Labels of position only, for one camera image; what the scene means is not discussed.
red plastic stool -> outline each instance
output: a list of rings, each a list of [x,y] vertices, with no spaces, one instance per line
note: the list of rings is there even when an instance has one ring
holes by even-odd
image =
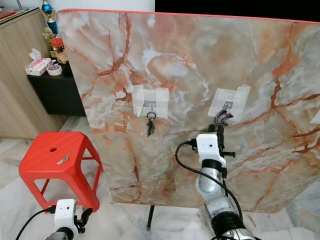
[[[83,157],[86,149],[91,157]],[[93,189],[81,171],[82,160],[96,160],[99,164]],[[44,132],[34,139],[19,165],[19,174],[43,209],[57,204],[47,202],[43,195],[50,179],[60,179],[77,195],[77,205],[96,211],[100,205],[96,192],[102,169],[100,157],[86,135],[76,131]],[[35,184],[38,179],[46,179],[41,191]]]

metal stand leg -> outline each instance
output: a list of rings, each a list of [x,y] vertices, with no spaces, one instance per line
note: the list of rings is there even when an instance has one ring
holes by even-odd
[[[155,205],[151,205],[150,211],[149,211],[148,223],[146,224],[147,231],[150,231],[150,229],[151,229],[151,221],[152,221],[152,217],[154,215],[154,210],[155,210]]]

pink tissue box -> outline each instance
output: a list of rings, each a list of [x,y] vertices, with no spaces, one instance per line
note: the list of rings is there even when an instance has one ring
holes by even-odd
[[[50,58],[41,57],[25,66],[25,73],[32,76],[41,76],[47,70],[49,63],[51,63]]]

white wall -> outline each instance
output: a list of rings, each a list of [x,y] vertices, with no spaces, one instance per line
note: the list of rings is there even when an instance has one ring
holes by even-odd
[[[42,0],[20,0],[23,7],[40,7]],[[123,11],[155,11],[155,0],[48,0],[56,10],[105,9]],[[15,0],[0,0],[0,6],[17,7]]]

marble board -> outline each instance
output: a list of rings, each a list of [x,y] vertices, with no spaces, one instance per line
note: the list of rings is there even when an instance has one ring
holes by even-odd
[[[208,129],[216,90],[250,92],[225,128],[227,185],[243,210],[275,213],[320,176],[320,26],[210,15],[65,9],[59,31],[115,202],[199,208],[179,143]],[[167,88],[167,118],[133,111],[133,86]],[[181,161],[200,168],[197,154]]]

